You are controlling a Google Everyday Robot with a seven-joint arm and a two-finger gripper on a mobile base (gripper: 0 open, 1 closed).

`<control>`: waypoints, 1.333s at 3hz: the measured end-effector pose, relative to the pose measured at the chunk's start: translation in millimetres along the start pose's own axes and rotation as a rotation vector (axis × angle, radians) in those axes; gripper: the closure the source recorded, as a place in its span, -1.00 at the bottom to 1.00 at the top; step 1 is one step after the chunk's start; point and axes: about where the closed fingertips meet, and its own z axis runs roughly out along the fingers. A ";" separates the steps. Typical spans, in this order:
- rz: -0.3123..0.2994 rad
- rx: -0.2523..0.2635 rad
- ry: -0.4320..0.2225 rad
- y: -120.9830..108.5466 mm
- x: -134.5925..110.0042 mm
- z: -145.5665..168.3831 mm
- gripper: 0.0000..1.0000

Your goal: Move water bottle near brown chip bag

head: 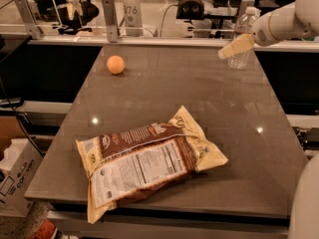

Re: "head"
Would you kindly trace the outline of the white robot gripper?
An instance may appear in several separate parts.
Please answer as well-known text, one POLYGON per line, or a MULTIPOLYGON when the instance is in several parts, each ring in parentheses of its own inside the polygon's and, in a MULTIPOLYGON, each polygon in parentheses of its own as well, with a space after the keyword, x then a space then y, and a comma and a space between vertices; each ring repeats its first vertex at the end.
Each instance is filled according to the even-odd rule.
POLYGON ((279 30, 279 14, 274 11, 262 15, 256 20, 251 34, 241 34, 217 53, 220 59, 247 52, 254 46, 254 42, 262 47, 277 44, 281 39, 277 36, 279 30))

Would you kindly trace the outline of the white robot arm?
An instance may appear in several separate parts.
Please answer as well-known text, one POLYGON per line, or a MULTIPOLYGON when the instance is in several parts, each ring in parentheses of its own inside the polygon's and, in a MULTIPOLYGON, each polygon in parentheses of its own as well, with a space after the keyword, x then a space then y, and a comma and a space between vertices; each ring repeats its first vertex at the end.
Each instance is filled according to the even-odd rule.
MULTIPOLYGON (((289 38, 319 35, 319 0, 295 0, 256 20, 250 34, 241 34, 218 51, 226 59, 253 48, 289 38)), ((306 164, 299 179, 290 218, 288 239, 319 239, 319 155, 306 164)))

